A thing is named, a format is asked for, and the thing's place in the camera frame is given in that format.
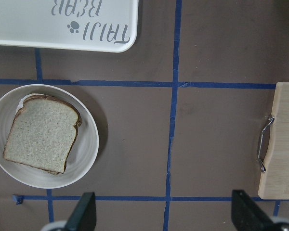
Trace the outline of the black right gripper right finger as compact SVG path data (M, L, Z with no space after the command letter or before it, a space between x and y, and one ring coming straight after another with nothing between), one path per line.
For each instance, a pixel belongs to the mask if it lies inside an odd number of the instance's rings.
M237 231L273 231L275 223L244 190L232 190L231 221Z

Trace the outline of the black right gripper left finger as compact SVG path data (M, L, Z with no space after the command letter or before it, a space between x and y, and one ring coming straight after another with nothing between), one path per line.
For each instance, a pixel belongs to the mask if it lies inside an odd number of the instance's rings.
M80 198L65 224L66 231L94 231L97 223L94 192L86 192Z

